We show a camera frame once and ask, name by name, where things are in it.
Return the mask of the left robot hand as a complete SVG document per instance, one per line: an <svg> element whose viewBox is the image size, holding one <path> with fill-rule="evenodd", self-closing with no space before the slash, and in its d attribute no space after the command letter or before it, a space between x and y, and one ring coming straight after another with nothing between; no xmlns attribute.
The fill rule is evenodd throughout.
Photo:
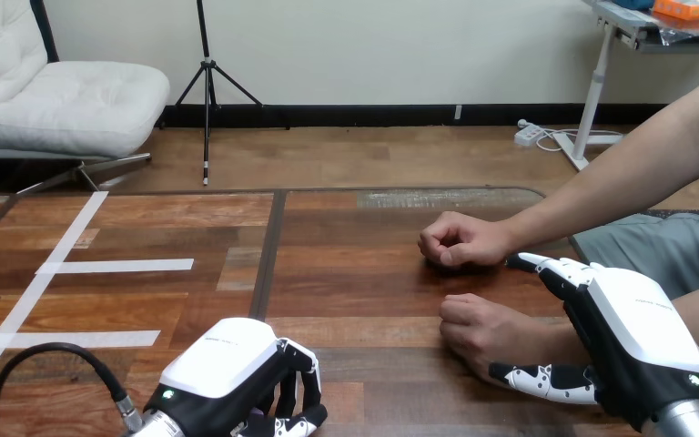
<svg viewBox="0 0 699 437"><path fill-rule="evenodd" d="M138 436L310 436L328 418L319 360L251 318L218 321L172 360Z"/></svg>

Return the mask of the person's hand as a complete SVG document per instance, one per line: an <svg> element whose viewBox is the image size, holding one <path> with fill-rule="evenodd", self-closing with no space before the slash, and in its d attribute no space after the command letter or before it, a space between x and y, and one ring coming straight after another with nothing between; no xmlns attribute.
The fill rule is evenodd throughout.
<svg viewBox="0 0 699 437"><path fill-rule="evenodd" d="M495 265L518 248L503 221L490 222L455 211L441 213L420 232L418 247L428 261L445 268Z"/></svg>
<svg viewBox="0 0 699 437"><path fill-rule="evenodd" d="M551 364L569 359L577 343L572 325L537 319L474 294L448 295L441 303L440 334L483 381L496 385L494 362L513 365Z"/></svg>

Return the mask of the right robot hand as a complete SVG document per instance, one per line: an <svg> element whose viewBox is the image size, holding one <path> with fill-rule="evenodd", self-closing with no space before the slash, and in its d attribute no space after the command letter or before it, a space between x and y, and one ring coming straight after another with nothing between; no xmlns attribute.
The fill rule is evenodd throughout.
<svg viewBox="0 0 699 437"><path fill-rule="evenodd" d="M699 436L699 346L656 281L528 252L506 265L537 274L562 301L591 362L494 362L494 380L548 401L599 405L643 436Z"/></svg>

